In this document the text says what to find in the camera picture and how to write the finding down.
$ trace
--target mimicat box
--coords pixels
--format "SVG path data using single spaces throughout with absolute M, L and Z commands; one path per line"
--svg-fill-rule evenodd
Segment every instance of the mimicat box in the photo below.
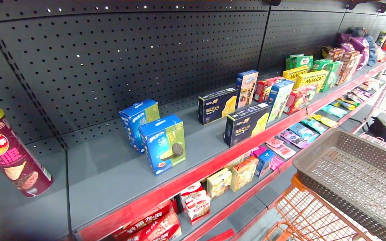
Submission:
M 318 70 L 325 70 L 328 63 L 331 63 L 330 59 L 316 60 L 314 61 L 314 65 L 312 66 L 311 72 L 315 72 Z
M 303 54 L 298 54 L 298 55 L 290 55 L 285 58 L 285 69 L 286 70 L 291 70 L 294 68 L 294 66 L 297 64 L 297 59 L 296 57 L 303 56 Z
M 238 74 L 238 80 L 236 81 L 236 88 L 238 89 L 236 108 L 241 108 L 251 104 L 258 76 L 259 72 L 256 70 L 250 70 Z
M 285 105 L 284 112 L 292 114 L 303 109 L 312 101 L 316 91 L 317 87 L 314 85 L 306 85 L 292 90 Z
M 227 115 L 224 142 L 230 147 L 266 128 L 270 106 L 259 103 Z
M 233 113 L 237 94 L 238 90 L 228 88 L 199 96 L 199 122 L 205 125 Z
M 258 162 L 259 160 L 257 160 L 257 158 L 248 157 L 239 163 L 239 165 L 233 167 L 232 181 L 230 183 L 230 189 L 232 191 L 236 192 L 253 180 Z
M 146 99 L 120 111 L 119 114 L 129 138 L 130 146 L 139 153 L 144 153 L 138 127 L 160 118 L 157 102 Z
M 271 93 L 271 87 L 283 81 L 285 78 L 278 76 L 274 78 L 268 78 L 257 82 L 256 93 L 254 93 L 254 100 L 257 102 L 267 101 L 269 94 Z
M 330 59 L 332 61 L 341 61 L 344 53 L 344 49 L 333 49 L 328 52 L 326 59 Z
M 282 77 L 284 77 L 284 78 L 286 78 L 288 80 L 291 80 L 291 81 L 296 81 L 297 77 L 300 74 L 305 74 L 308 71 L 309 71 L 309 67 L 308 66 L 302 66 L 302 67 L 294 68 L 294 69 L 291 69 L 291 70 L 285 70 L 282 73 Z
M 175 115 L 157 119 L 139 127 L 145 153 L 158 175 L 186 160 L 184 126 Z
M 269 122 L 281 117 L 293 86 L 294 82 L 289 80 L 281 81 L 272 86 L 267 102 L 271 106 Z
M 329 89 L 333 88 L 336 83 L 339 81 L 339 73 L 342 70 L 342 61 L 335 61 L 328 63 L 326 65 L 326 70 L 328 71 L 328 75 L 324 80 L 323 85 L 321 86 L 320 91 L 325 92 Z
M 297 77 L 296 82 L 294 83 L 294 89 L 303 87 L 305 85 L 314 85 L 316 86 L 316 92 L 319 92 L 325 79 L 327 78 L 327 70 L 319 70 L 311 73 L 301 74 Z
M 232 173 L 227 168 L 223 168 L 216 174 L 208 177 L 206 181 L 206 190 L 208 191 L 211 200 L 221 196 L 229 189 L 232 181 Z

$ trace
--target light blue snack box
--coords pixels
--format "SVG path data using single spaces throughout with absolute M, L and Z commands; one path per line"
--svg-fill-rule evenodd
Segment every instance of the light blue snack box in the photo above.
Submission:
M 129 137 L 130 146 L 139 153 L 144 153 L 144 145 L 138 127 L 160 118 L 157 102 L 146 99 L 120 111 L 119 114 Z
M 140 126 L 139 133 L 154 174 L 161 174 L 186 160 L 184 125 L 175 115 Z

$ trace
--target shopping basket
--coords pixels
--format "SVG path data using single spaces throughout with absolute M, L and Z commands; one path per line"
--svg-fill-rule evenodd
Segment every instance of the shopping basket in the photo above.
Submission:
M 305 186 L 386 241 L 386 149 L 332 129 L 292 162 Z

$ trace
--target yellow snack box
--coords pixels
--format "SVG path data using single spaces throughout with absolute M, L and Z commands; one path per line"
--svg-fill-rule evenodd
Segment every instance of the yellow snack box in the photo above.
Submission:
M 282 77 L 291 80 L 291 81 L 296 81 L 297 77 L 300 74 L 305 74 L 309 71 L 309 66 L 300 66 L 291 70 L 285 70 L 282 73 Z
M 311 73 L 300 74 L 297 77 L 296 82 L 294 82 L 293 89 L 297 89 L 299 87 L 303 87 L 305 85 L 314 85 L 317 87 L 316 93 L 320 91 L 324 81 L 326 80 L 328 75 L 327 70 L 319 70 Z

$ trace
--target green snack box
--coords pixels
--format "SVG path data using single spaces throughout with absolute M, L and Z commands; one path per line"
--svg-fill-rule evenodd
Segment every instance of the green snack box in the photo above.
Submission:
M 311 72 L 315 72 L 318 70 L 326 70 L 326 66 L 328 63 L 331 63 L 332 60 L 330 59 L 322 59 L 322 60 L 316 60 L 314 61 L 314 65 L 312 66 Z
M 339 73 L 340 73 L 340 70 L 342 69 L 342 66 L 343 66 L 342 61 L 334 61 L 326 65 L 325 70 L 328 71 L 328 75 L 324 81 L 324 84 L 321 86 L 320 92 L 328 91 L 329 89 L 334 87 L 334 85 L 339 79 Z
M 312 69 L 312 63 L 314 61 L 314 57 L 312 55 L 308 56 L 299 56 L 292 60 L 292 67 L 298 68 L 302 66 L 308 66 Z

